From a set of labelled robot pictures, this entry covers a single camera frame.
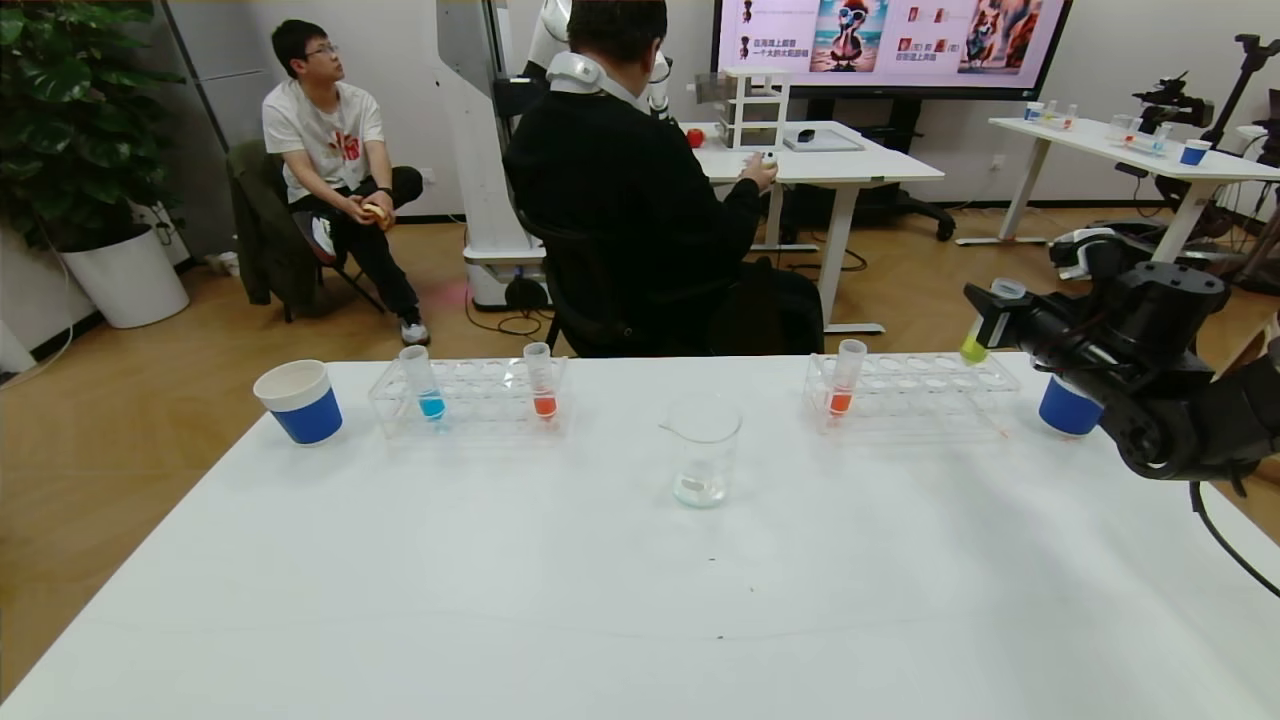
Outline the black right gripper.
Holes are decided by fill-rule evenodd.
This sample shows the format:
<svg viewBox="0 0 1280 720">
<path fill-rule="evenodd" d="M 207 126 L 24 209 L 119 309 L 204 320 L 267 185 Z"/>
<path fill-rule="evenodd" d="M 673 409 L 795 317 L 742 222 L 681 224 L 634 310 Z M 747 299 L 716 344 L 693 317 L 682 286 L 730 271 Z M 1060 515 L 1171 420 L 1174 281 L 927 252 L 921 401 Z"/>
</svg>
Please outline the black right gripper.
<svg viewBox="0 0 1280 720">
<path fill-rule="evenodd" d="M 1069 345 L 1076 329 L 1071 307 L 1057 295 L 1024 293 L 1019 299 L 966 283 L 964 297 L 973 306 L 975 340 L 987 350 L 1019 350 L 1036 359 L 1051 359 Z"/>
</svg>

